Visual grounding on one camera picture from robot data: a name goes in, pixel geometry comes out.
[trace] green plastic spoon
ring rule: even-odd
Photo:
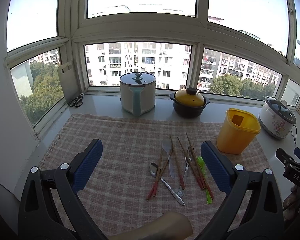
[[[205,175],[205,173],[204,173],[204,166],[205,166],[206,164],[204,163],[204,160],[202,159],[201,156],[198,156],[198,157],[197,157],[197,160],[198,160],[198,163],[199,163],[199,165],[200,165],[200,167],[201,167],[202,175],[204,176],[204,178],[206,178],[206,175]],[[211,198],[210,193],[209,193],[209,191],[207,190],[207,188],[206,188],[206,193],[207,193],[207,203],[208,203],[208,204],[211,204],[211,203],[212,203],[212,198]]]

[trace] checkered tablecloth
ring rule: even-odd
[[[185,206],[181,206],[174,199],[163,183],[159,183],[157,196],[147,201],[146,196],[155,180],[149,172],[149,164],[158,163],[161,141],[169,138],[171,134],[183,174],[186,163],[177,136],[187,148],[187,132],[199,155],[202,142],[210,140],[216,144],[221,125],[73,114],[42,158],[40,168],[54,169],[63,162],[70,162],[92,139],[100,139],[103,143],[103,155],[85,189],[78,193],[82,204],[98,227],[110,236],[140,227],[173,210],[188,217],[194,231],[189,239],[193,239],[213,217],[225,194],[218,190],[207,171],[207,180],[215,196],[213,203],[207,204],[206,192],[200,190],[189,167],[183,197]],[[227,157],[232,163],[240,163],[250,171],[263,171],[270,167],[256,138],[241,155],[228,154]],[[174,157],[172,162],[177,173]],[[179,188],[178,177],[172,179],[168,168],[162,177],[172,188]],[[53,190],[53,196],[65,226],[72,228],[56,190]],[[247,197],[243,200],[232,227],[238,226],[248,201]]]

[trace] black pot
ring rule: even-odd
[[[198,106],[198,107],[185,106],[185,105],[179,103],[175,99],[174,96],[175,96],[175,93],[170,94],[170,99],[173,100],[173,108],[177,112],[178,115],[185,117],[185,118],[198,117],[202,113],[203,109],[207,106],[207,104],[210,103],[209,98],[206,98],[205,96],[203,96],[203,98],[204,98],[203,106]]]

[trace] sky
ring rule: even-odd
[[[162,12],[165,11],[162,9],[172,9],[178,10],[175,11],[177,14],[195,14],[195,0],[89,0],[88,16],[100,12],[113,13],[114,9],[108,7],[120,5],[131,11]],[[300,40],[300,0],[295,0],[295,5],[297,39]],[[57,0],[11,0],[8,51],[56,36],[56,11]],[[221,25],[258,36],[262,42],[272,44],[272,48],[286,55],[289,30],[286,0],[209,0],[209,16],[224,19]],[[295,55],[300,58],[298,44]]]

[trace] fork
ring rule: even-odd
[[[191,154],[190,154],[190,146],[188,147],[187,153],[188,153],[188,155],[191,155]],[[189,163],[187,162],[187,159],[186,159],[186,158],[185,158],[185,161],[186,161],[187,166],[186,166],[185,174],[183,175],[183,182],[184,182],[184,184],[186,185],[186,178],[187,178],[187,173],[188,173]],[[180,185],[179,190],[178,190],[178,196],[179,196],[179,197],[183,197],[183,195],[185,194],[185,190],[186,190],[186,189],[182,190],[182,186]]]

